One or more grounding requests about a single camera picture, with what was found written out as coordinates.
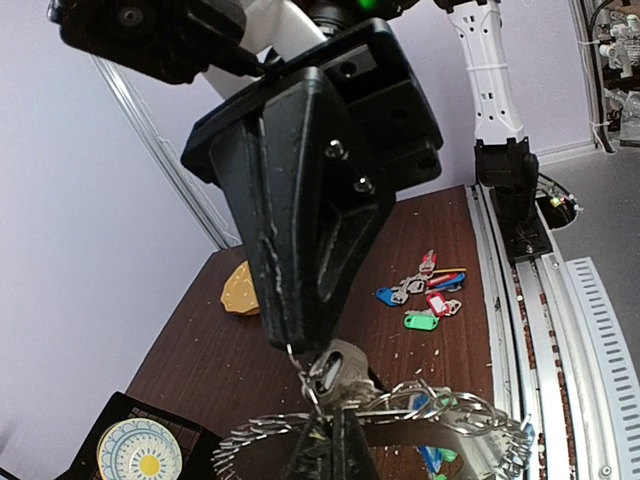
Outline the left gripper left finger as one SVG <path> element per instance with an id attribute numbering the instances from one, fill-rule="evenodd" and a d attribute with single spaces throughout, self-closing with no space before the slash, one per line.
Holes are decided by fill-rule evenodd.
<path id="1" fill-rule="evenodd" d="M 332 435 L 330 425 L 312 414 L 287 464 L 288 479 L 332 478 Z"/>

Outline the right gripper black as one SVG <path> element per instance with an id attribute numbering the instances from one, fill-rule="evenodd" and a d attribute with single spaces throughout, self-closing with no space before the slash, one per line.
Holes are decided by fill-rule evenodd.
<path id="1" fill-rule="evenodd" d="M 395 203 L 364 140 L 392 186 L 410 188 L 440 176 L 443 138 L 391 26 L 373 18 L 275 66 L 198 120 L 180 156 L 182 166 L 205 183 L 216 182 L 208 158 L 212 137 L 275 94 L 270 100 L 304 102 L 301 294 L 311 350 L 322 350 Z"/>

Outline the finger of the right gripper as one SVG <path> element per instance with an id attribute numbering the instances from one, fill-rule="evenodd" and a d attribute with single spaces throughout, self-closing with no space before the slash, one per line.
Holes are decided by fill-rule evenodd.
<path id="1" fill-rule="evenodd" d="M 301 288 L 304 102 L 270 100 L 216 135 L 210 158 L 244 242 L 269 343 L 313 348 Z"/>

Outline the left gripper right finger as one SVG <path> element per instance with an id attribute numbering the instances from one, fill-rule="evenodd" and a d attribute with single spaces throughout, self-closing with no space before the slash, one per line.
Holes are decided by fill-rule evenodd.
<path id="1" fill-rule="evenodd" d="M 354 412 L 336 412 L 332 422 L 332 478 L 378 480 L 366 436 Z"/>

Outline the black keyring disc with rings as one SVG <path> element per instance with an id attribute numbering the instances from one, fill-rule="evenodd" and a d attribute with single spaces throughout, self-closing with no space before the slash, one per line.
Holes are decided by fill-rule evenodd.
<path id="1" fill-rule="evenodd" d="M 354 410 L 371 447 L 429 446 L 463 461 L 455 479 L 518 479 L 528 469 L 535 431 L 484 399 L 424 381 L 403 382 Z M 268 472 L 293 454 L 309 413 L 256 417 L 231 430 L 212 454 L 221 479 L 247 479 L 265 461 Z"/>

